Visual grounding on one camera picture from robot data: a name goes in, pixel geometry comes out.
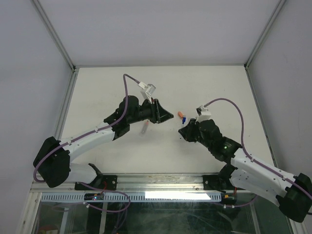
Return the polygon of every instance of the white table surface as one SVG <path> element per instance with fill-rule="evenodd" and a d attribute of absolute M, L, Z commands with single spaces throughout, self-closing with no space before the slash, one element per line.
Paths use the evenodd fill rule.
<path fill-rule="evenodd" d="M 139 135 L 143 122 L 131 124 L 126 135 L 82 154 L 74 162 L 94 163 L 103 173 L 219 172 L 224 163 L 208 149 L 180 139 L 177 112 L 192 118 L 198 106 L 223 97 L 234 101 L 243 113 L 247 150 L 273 165 L 243 66 L 80 68 L 62 137 L 93 128 L 115 111 L 125 96 L 124 73 L 154 84 L 153 97 L 175 117 L 162 124 L 150 123 L 144 137 Z M 140 88 L 129 79 L 127 83 L 129 94 L 137 96 L 141 104 Z M 222 134 L 240 142 L 237 110 L 219 101 L 210 106 L 210 111 Z"/>

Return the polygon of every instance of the white cable tray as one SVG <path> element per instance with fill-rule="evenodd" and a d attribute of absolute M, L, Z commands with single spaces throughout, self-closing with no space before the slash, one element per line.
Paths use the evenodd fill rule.
<path fill-rule="evenodd" d="M 85 192 L 82 193 L 43 193 L 42 202 L 64 202 L 75 203 L 84 201 Z M 220 202 L 221 193 L 207 193 L 211 200 L 196 199 L 163 199 L 163 198 L 145 198 L 145 193 L 127 193 L 131 202 Z M 120 194 L 106 193 L 102 200 L 88 200 L 87 202 L 127 202 L 128 199 Z"/>

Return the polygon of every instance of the orange object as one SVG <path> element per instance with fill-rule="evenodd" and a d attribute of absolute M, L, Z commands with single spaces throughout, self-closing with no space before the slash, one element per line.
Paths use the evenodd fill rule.
<path fill-rule="evenodd" d="M 177 113 L 177 115 L 180 117 L 180 119 L 182 119 L 183 116 L 184 116 L 184 115 L 182 114 L 182 112 L 180 112 L 180 111 Z"/>

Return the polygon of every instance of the black bracket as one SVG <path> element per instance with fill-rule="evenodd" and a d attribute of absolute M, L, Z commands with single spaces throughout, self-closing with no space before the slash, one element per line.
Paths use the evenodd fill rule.
<path fill-rule="evenodd" d="M 300 173 L 299 176 L 294 176 L 294 178 L 295 184 L 312 194 L 312 182 L 307 175 Z M 287 187 L 285 190 L 287 193 L 284 197 L 276 195 L 279 210 L 293 221 L 302 223 L 312 207 L 312 200 L 294 185 L 290 188 Z"/>
<path fill-rule="evenodd" d="M 204 190 L 217 190 L 225 193 L 225 190 L 234 190 L 235 187 L 229 182 L 220 178 L 219 175 L 203 175 Z"/>
<path fill-rule="evenodd" d="M 99 190 L 103 190 L 105 187 L 106 190 L 115 191 L 117 188 L 117 175 L 103 175 L 101 174 L 97 180 L 97 185 L 89 184 L 92 187 L 95 187 Z M 75 190 L 90 190 L 89 188 L 83 186 L 80 183 L 75 183 Z"/>

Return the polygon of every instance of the wire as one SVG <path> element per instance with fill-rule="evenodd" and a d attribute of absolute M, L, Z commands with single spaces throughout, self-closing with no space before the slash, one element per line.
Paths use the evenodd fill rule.
<path fill-rule="evenodd" d="M 108 129 L 108 128 L 114 126 L 115 124 L 119 123 L 119 122 L 124 118 L 124 116 L 126 115 L 127 108 L 128 108 L 128 99 L 129 99 L 129 97 L 128 97 L 128 87 L 127 87 L 126 77 L 132 79 L 132 80 L 135 81 L 137 84 L 140 83 L 140 81 L 138 81 L 137 79 L 131 77 L 130 75 L 128 75 L 128 74 L 123 74 L 123 83 L 124 83 L 125 94 L 126 94 L 126 98 L 125 98 L 125 108 L 124 108 L 124 110 L 123 110 L 123 113 L 122 113 L 122 115 L 120 116 L 120 118 L 117 119 L 115 122 L 113 122 L 112 124 L 109 124 L 109 125 L 107 125 L 107 126 L 104 126 L 104 127 L 99 128 L 98 131 L 105 130 L 105 129 Z M 77 141 L 77 140 L 80 140 L 80 139 L 82 139 L 82 138 L 84 138 L 84 137 L 86 137 L 86 136 L 88 136 L 88 135 L 90 135 L 90 134 L 92 134 L 92 133 L 95 133 L 95 132 L 96 132 L 95 130 L 89 131 L 89 132 L 87 132 L 87 133 L 85 133 L 85 134 L 82 134 L 82 135 L 76 137 L 75 139 L 72 139 L 71 142 L 75 142 L 75 141 Z M 34 180 L 35 180 L 36 182 L 44 182 L 44 180 L 40 180 L 40 179 L 37 178 L 37 171 L 38 171 L 39 167 L 42 165 L 42 163 L 43 163 L 49 156 L 51 156 L 51 155 L 54 154 L 57 150 L 59 150 L 60 148 L 63 148 L 63 147 L 66 146 L 66 145 L 68 145 L 68 142 L 66 142 L 66 143 L 64 143 L 64 144 L 62 144 L 62 145 L 59 145 L 58 147 L 54 148 L 52 151 L 50 151 L 46 156 L 44 156 L 44 157 L 39 161 L 39 163 L 36 165 L 35 170 L 34 170 L 34 173 L 33 173 L 33 177 L 34 177 Z"/>
<path fill-rule="evenodd" d="M 98 188 L 92 187 L 92 186 L 90 186 L 90 185 L 88 185 L 88 184 L 85 184 L 85 183 L 82 183 L 82 182 L 80 182 L 80 184 L 82 184 L 83 186 L 85 186 L 85 187 L 87 187 L 87 188 L 89 188 L 89 189 L 92 189 L 92 190 L 96 190 L 96 191 L 99 191 L 99 190 L 100 190 L 100 189 L 98 189 Z M 127 210 L 128 207 L 130 206 L 131 200 L 130 200 L 130 197 L 129 197 L 126 193 L 123 193 L 123 192 L 120 192 L 120 191 L 104 190 L 104 189 L 101 190 L 101 191 L 103 191 L 103 192 L 108 192 L 108 193 L 114 193 L 114 194 L 121 194 L 121 195 L 124 195 L 124 196 L 128 199 L 128 203 L 127 203 L 127 205 L 126 205 L 124 208 L 122 208 L 122 209 L 120 209 L 120 210 L 117 210 L 117 211 L 111 211 L 111 210 L 101 209 L 101 208 L 99 208 L 99 207 L 96 207 L 96 206 L 91 205 L 90 203 L 86 202 L 86 203 L 88 204 L 88 206 L 90 206 L 90 207 L 92 207 L 92 208 L 94 208 L 94 209 L 97 209 L 97 210 L 99 210 L 99 211 L 110 212 L 110 213 L 123 212 L 123 211 Z"/>
<path fill-rule="evenodd" d="M 245 143 L 244 143 L 244 118 L 243 118 L 243 114 L 242 114 L 241 110 L 239 109 L 239 107 L 238 107 L 233 101 L 231 101 L 231 100 L 229 100 L 229 99 L 227 99 L 227 98 L 223 98 L 223 97 L 217 98 L 217 99 L 214 99 L 214 100 L 208 102 L 207 104 L 204 105 L 204 107 L 207 107 L 207 106 L 209 106 L 210 104 L 212 104 L 212 103 L 214 103 L 214 102 L 216 102 L 216 101 L 220 101 L 220 100 L 227 101 L 227 102 L 231 103 L 231 104 L 237 109 L 237 111 L 238 111 L 238 113 L 239 113 L 239 116 L 240 116 L 241 123 L 242 123 L 242 131 L 241 131 L 241 135 L 240 135 L 240 140 L 241 140 L 241 144 L 242 144 L 242 147 L 243 147 L 243 151 L 244 151 L 245 155 L 246 155 L 249 159 L 252 159 L 253 157 L 251 157 L 251 156 L 249 155 L 249 153 L 247 152 L 246 147 L 245 147 Z M 256 164 L 260 165 L 261 167 L 263 167 L 263 168 L 267 169 L 268 171 L 272 172 L 273 174 L 277 175 L 278 177 L 284 178 L 284 176 L 283 176 L 281 173 L 279 173 L 279 172 L 277 172 L 277 171 L 271 169 L 270 167 L 268 167 L 268 166 L 264 165 L 263 163 L 259 162 L 258 160 L 253 159 L 253 161 L 254 161 Z M 312 200 L 312 195 L 309 194 L 307 191 L 305 191 L 301 186 L 299 186 L 299 185 L 297 185 L 296 183 L 292 182 L 292 181 L 291 181 L 290 179 L 288 179 L 288 178 L 286 178 L 285 180 L 286 180 L 287 182 L 289 182 L 290 184 L 292 184 L 293 186 L 295 186 L 296 188 L 298 188 L 298 189 L 299 189 L 300 191 L 302 191 L 309 199 Z"/>
<path fill-rule="evenodd" d="M 103 182 L 104 183 L 104 185 L 105 185 L 105 187 L 104 187 L 104 190 L 107 188 L 107 183 L 106 183 L 106 181 L 104 181 Z"/>
<path fill-rule="evenodd" d="M 221 203 L 215 203 L 213 202 L 213 204 L 218 205 L 218 206 L 225 206 L 227 208 L 235 208 L 235 207 L 244 207 L 244 206 L 248 206 L 252 203 L 254 203 L 254 201 L 256 201 L 258 199 L 258 195 L 256 195 L 253 199 L 251 199 L 249 202 L 241 204 L 241 205 L 225 205 L 225 204 L 221 204 Z"/>
<path fill-rule="evenodd" d="M 117 231 L 122 227 L 122 225 L 124 224 L 124 222 L 127 220 L 127 215 L 128 215 L 128 210 L 125 210 L 122 214 L 118 213 L 118 217 L 117 217 L 117 222 L 114 226 L 114 229 L 112 231 L 112 234 L 116 234 Z"/>
<path fill-rule="evenodd" d="M 234 188 L 234 192 L 230 195 L 230 196 L 233 196 L 237 193 L 237 187 Z"/>

